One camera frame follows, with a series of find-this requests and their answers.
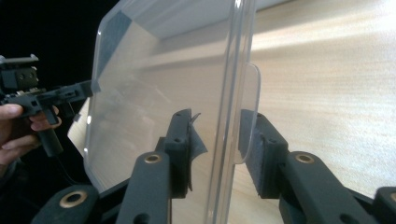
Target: human hand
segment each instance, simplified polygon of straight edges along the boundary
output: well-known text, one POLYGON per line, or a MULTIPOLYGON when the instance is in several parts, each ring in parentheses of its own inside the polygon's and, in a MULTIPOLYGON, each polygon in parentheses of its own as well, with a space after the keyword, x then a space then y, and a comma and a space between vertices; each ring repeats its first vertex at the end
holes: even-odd
POLYGON ((58 124, 50 125, 42 112, 29 119, 17 119, 22 110, 20 105, 0 105, 0 177, 9 164, 41 145, 35 132, 56 128, 62 122, 58 118, 58 124))

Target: clear plastic lid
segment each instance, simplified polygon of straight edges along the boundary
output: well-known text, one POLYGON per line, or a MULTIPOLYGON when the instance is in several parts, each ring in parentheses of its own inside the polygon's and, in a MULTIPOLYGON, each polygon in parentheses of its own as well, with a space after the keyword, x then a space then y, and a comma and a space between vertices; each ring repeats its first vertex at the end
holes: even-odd
POLYGON ((127 0, 104 17, 84 148, 99 191, 129 178, 172 115, 189 108, 201 113, 194 128, 207 152, 192 162, 193 191, 173 201, 173 221, 226 222, 233 167, 246 156, 238 146, 249 148, 257 114, 260 73, 248 63, 254 13, 249 0, 127 0), (242 109, 253 113, 239 134, 242 109))

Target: light wood surface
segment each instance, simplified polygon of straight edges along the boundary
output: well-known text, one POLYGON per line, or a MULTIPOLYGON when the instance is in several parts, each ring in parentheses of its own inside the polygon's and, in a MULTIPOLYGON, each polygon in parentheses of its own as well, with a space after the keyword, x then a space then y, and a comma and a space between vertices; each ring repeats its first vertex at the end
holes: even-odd
MULTIPOLYGON (((396 186, 395 8, 394 1, 297 0, 258 12, 253 36, 259 112, 290 150, 319 156, 370 197, 396 186)), ((229 223, 283 223, 277 200, 257 196, 243 164, 235 166, 229 223)))

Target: dark background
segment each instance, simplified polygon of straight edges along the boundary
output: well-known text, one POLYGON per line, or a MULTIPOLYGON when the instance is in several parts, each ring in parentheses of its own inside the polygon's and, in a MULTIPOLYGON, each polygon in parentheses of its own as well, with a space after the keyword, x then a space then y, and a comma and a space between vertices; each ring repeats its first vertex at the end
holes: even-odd
MULTIPOLYGON (((0 0, 0 55, 39 58, 39 87, 71 85, 91 79, 97 29, 117 0, 0 0)), ((82 103, 72 104, 76 111, 82 103)), ((67 172, 87 182, 83 161, 67 138, 72 118, 63 118, 56 133, 64 146, 59 156, 67 172)), ((29 223, 60 189, 70 186, 56 162, 42 148, 22 157, 21 183, 0 204, 0 223, 29 223)))

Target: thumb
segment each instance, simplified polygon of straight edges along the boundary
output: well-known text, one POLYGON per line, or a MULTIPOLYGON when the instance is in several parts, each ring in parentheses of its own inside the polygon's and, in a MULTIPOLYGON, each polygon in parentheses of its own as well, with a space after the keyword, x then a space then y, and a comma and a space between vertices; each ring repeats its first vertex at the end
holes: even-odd
POLYGON ((20 105, 0 105, 0 120, 15 119, 22 114, 22 110, 20 105))

